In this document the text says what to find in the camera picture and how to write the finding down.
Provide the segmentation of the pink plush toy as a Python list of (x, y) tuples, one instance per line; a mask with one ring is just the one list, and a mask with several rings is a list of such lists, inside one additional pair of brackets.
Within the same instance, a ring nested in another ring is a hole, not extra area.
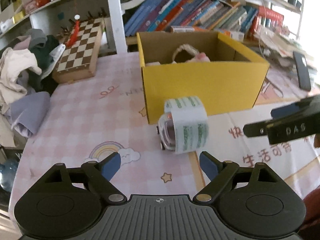
[(210, 62), (210, 58), (206, 53), (200, 52), (190, 44), (183, 44), (175, 50), (145, 51), (144, 62), (146, 66), (157, 66), (161, 64)]

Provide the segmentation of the wooden chessboard box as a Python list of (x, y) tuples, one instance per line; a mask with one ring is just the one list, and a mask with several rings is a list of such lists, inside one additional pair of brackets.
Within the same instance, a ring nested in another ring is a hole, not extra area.
[(57, 83), (95, 76), (104, 27), (103, 18), (79, 22), (76, 25), (75, 30), (78, 33), (73, 45), (70, 46), (69, 41), (66, 43), (66, 49), (52, 72)]

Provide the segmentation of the clear packing tape roll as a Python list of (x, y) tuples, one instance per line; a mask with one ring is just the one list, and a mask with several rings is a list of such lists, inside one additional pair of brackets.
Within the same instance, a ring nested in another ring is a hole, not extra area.
[(175, 129), (175, 154), (194, 152), (203, 148), (208, 140), (208, 115), (199, 97), (186, 96), (168, 99), (164, 113), (171, 113)]

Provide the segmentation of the white orange medicine box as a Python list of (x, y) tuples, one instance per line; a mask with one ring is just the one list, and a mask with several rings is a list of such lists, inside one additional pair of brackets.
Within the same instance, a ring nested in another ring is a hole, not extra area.
[(233, 31), (233, 30), (219, 30), (220, 33), (236, 40), (239, 42), (243, 42), (244, 41), (244, 33), (240, 32), (240, 31)]

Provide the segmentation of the row of books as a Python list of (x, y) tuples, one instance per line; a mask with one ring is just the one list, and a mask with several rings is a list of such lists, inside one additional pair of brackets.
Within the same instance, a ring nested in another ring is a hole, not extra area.
[(279, 30), (284, 16), (270, 8), (227, 0), (131, 0), (135, 12), (124, 24), (126, 37), (141, 32), (240, 31), (254, 35), (261, 20)]

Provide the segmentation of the pile of clothes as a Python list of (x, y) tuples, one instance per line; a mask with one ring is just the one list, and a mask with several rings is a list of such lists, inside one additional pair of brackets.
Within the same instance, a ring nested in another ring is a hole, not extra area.
[(52, 72), (66, 46), (30, 29), (1, 50), (1, 146), (18, 148), (39, 131), (57, 87)]

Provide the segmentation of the yellow cardboard box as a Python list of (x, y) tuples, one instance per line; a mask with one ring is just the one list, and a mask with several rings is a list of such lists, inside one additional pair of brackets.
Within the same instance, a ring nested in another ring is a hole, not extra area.
[[(155, 124), (164, 113), (166, 100), (186, 96), (198, 96), (208, 115), (250, 109), (270, 65), (219, 32), (143, 32), (137, 34), (137, 42), (149, 124)], [(183, 44), (206, 53), (210, 62), (145, 65), (145, 51), (175, 50)]]

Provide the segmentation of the black smartphone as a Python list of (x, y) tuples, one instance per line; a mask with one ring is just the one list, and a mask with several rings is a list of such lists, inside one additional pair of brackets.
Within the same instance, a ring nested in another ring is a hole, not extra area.
[(296, 65), (298, 83), (299, 83), (300, 89), (310, 92), (311, 82), (310, 82), (308, 65), (307, 65), (305, 56), (297, 51), (294, 51), (293, 59)]

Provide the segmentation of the stack of papers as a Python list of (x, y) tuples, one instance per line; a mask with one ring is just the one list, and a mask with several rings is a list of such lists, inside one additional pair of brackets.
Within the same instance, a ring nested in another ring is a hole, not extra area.
[(272, 30), (263, 26), (258, 27), (254, 37), (269, 50), (279, 54), (282, 58), (293, 58), (293, 53), (296, 51), (305, 56), (308, 66), (315, 69), (319, 68), (319, 57), (313, 57), (296, 40), (288, 39), (287, 37), (274, 33)]

